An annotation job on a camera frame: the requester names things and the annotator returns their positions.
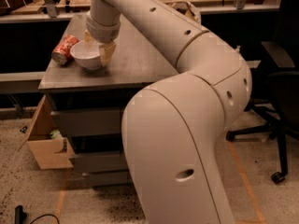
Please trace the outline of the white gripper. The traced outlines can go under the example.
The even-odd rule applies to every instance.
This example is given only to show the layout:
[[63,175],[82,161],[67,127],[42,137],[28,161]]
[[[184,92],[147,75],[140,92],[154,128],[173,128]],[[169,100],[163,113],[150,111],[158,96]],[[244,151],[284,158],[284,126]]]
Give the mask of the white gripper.
[[84,32],[84,40],[87,43],[97,42],[103,43],[99,45],[100,61],[103,67],[110,62],[116,49],[114,40],[118,37],[121,23],[118,21],[115,25],[102,25],[98,23],[88,12],[86,14],[86,29]]

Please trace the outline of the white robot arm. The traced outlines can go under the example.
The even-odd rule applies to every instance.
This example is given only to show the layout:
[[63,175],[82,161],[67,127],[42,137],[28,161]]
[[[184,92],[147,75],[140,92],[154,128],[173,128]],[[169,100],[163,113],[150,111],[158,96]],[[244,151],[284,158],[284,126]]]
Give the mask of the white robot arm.
[[116,38],[125,17],[177,70],[125,107],[121,135],[149,224],[235,224],[214,147],[251,93],[242,56],[159,0],[92,0],[91,36]]

